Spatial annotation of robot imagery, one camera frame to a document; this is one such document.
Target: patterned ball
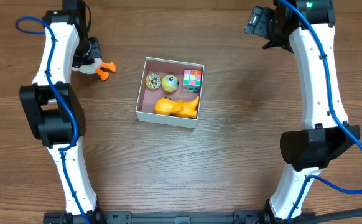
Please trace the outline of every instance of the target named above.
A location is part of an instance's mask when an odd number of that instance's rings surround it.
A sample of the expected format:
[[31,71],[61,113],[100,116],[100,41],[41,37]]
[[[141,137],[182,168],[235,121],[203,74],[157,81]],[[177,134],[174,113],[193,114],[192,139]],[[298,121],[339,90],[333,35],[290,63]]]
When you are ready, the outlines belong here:
[[162,87],[164,91],[173,93],[177,91],[177,88],[179,87],[179,79],[175,75],[166,75],[162,79]]

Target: blue cable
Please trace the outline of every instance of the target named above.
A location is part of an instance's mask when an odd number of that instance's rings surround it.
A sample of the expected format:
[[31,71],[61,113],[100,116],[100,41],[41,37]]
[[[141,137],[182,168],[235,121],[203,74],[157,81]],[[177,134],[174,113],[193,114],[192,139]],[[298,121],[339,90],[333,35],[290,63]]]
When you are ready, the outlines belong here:
[[[290,10],[292,10],[296,16],[299,17],[299,19],[302,21],[302,23],[304,24],[304,26],[306,28],[308,28],[308,30],[311,32],[315,42],[318,45],[319,48],[319,52],[320,55],[325,55],[325,51],[322,47],[322,44],[319,40],[319,37],[317,35],[317,33],[314,31],[313,27],[311,26],[310,22],[301,14],[301,12],[299,12],[298,9],[296,9],[292,4],[290,4],[289,2],[287,2],[286,0],[278,0],[278,2],[280,4],[285,5],[286,7],[288,7]],[[337,118],[334,107],[333,107],[333,100],[332,100],[332,87],[330,84],[330,72],[329,72],[329,66],[328,66],[328,61],[326,57],[322,57],[323,60],[323,66],[325,68],[325,78],[326,78],[326,86],[327,86],[327,96],[328,96],[328,105],[329,105],[329,110],[330,110],[330,114],[332,115],[332,118],[335,120],[336,124],[339,125],[339,127],[341,128],[341,130],[362,150],[362,143],[348,130],[344,127],[344,125],[340,122],[340,120]],[[296,207],[299,205],[301,198],[304,194],[305,188],[307,186],[307,183],[310,181],[310,179],[317,179],[321,182],[323,182],[324,184],[327,184],[329,187],[338,190],[340,192],[346,193],[346,194],[352,194],[352,195],[359,195],[362,194],[362,190],[347,190],[347,189],[343,189],[339,186],[336,186],[335,184],[321,178],[315,175],[310,175],[308,177],[305,178],[303,186],[301,188],[301,191],[299,193],[299,196],[297,197],[296,202],[294,203],[294,206],[292,208],[292,210],[289,213],[289,216],[287,217],[287,223],[290,223],[292,215],[294,210],[296,209]]]
[[52,56],[53,56],[54,49],[55,49],[55,43],[56,43],[57,40],[55,39],[55,35],[54,35],[54,32],[52,31],[51,27],[46,22],[44,22],[43,20],[41,20],[39,18],[36,18],[36,17],[25,16],[25,17],[22,17],[22,18],[18,19],[16,21],[16,23],[15,23],[15,27],[16,27],[17,30],[19,30],[21,32],[24,32],[26,34],[45,34],[45,32],[43,32],[43,31],[30,31],[30,30],[23,30],[23,29],[19,28],[19,23],[22,22],[22,21],[25,21],[25,20],[32,20],[32,21],[36,21],[36,22],[41,23],[45,28],[47,28],[47,30],[50,32],[50,35],[51,35],[52,46],[51,46],[51,51],[50,51],[50,54],[49,54],[49,58],[47,60],[47,68],[45,69],[45,74],[46,74],[45,76],[47,77],[47,81],[48,81],[48,83],[50,85],[50,88],[54,92],[56,99],[60,102],[60,104],[65,108],[65,111],[68,113],[69,118],[70,118],[70,120],[72,122],[72,127],[73,127],[72,141],[70,142],[70,144],[67,147],[60,148],[58,150],[60,151],[60,155],[61,155],[63,174],[65,176],[65,179],[67,180],[67,184],[68,184],[69,189],[70,189],[70,191],[72,193],[72,197],[75,199],[75,202],[77,204],[77,207],[79,208],[79,211],[80,211],[82,217],[84,218],[84,220],[86,221],[87,224],[90,224],[90,221],[88,220],[86,214],[84,213],[84,211],[83,211],[83,209],[81,207],[81,204],[80,204],[80,202],[79,202],[79,200],[78,200],[78,198],[76,196],[76,192],[73,189],[72,183],[70,182],[67,167],[66,167],[66,163],[65,163],[65,156],[66,156],[65,151],[69,150],[71,147],[76,145],[76,142],[77,142],[77,139],[78,139],[78,126],[77,126],[75,116],[73,115],[72,111],[70,110],[70,108],[66,104],[65,100],[63,100],[61,94],[58,92],[58,90],[56,89],[56,87],[54,86],[54,84],[51,81],[50,67],[51,67]]

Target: black cable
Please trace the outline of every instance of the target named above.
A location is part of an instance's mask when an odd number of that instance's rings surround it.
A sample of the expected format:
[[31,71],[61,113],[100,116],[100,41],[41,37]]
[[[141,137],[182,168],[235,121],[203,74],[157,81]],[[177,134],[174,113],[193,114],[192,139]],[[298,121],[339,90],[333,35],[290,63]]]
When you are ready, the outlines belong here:
[[341,220],[345,218],[354,218],[354,217],[361,217],[362,216],[362,208],[354,209],[354,210],[347,210],[343,212],[335,212],[326,215],[319,215],[315,218],[311,218],[309,220],[302,220],[295,222],[296,224],[316,224],[321,222],[329,222],[334,220]]
[[87,33],[90,31],[90,27],[91,27],[91,9],[89,6],[87,6],[86,4],[86,8],[88,9],[88,25],[87,25]]

